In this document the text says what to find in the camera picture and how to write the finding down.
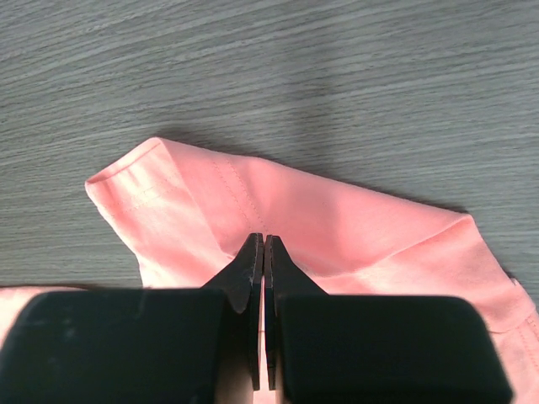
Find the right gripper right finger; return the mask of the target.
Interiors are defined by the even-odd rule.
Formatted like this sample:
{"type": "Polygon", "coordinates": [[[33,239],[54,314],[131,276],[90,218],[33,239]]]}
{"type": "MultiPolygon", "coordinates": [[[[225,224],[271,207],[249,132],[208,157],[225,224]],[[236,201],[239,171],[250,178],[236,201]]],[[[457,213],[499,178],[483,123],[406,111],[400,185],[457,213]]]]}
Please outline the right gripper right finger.
{"type": "Polygon", "coordinates": [[[264,246],[265,352],[279,403],[509,403],[482,317],[443,295],[331,295],[264,246]]]}

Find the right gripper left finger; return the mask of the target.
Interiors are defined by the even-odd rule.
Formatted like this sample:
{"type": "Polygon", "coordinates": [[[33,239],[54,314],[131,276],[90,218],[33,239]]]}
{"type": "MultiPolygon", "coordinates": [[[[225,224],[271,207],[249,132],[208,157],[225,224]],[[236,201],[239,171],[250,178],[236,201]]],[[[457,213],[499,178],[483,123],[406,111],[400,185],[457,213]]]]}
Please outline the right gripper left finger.
{"type": "Polygon", "coordinates": [[[195,289],[54,291],[1,350],[4,403],[250,403],[260,387],[264,239],[195,289]]]}

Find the salmon pink t-shirt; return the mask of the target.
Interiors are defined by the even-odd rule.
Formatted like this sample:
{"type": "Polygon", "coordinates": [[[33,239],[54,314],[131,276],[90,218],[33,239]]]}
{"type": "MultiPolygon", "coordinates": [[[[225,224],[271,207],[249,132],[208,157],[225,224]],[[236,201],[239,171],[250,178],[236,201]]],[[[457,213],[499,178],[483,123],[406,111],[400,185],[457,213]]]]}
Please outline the salmon pink t-shirt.
{"type": "MultiPolygon", "coordinates": [[[[142,289],[195,289],[223,270],[248,236],[277,236],[291,260],[331,295],[443,295],[482,317],[514,393],[538,400],[538,315],[501,268],[473,218],[321,178],[256,157],[153,137],[89,178],[88,197],[136,255],[142,289]]],[[[29,301],[1,291],[1,346],[29,301]]],[[[250,403],[279,403],[265,352],[264,261],[260,387],[250,403]]]]}

